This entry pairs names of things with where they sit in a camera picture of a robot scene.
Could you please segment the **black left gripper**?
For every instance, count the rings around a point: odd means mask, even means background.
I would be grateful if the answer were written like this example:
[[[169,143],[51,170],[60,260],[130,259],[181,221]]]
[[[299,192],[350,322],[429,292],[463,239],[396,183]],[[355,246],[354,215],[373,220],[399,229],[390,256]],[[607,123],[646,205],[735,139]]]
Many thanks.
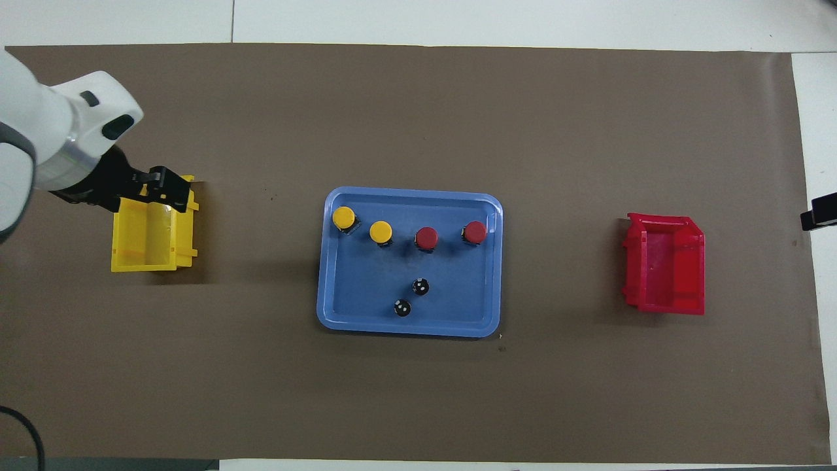
[[[122,199],[158,203],[174,211],[186,211],[190,182],[165,166],[147,172],[131,167],[120,147],[111,147],[86,178],[52,194],[71,205],[99,206],[111,213],[120,210]]]

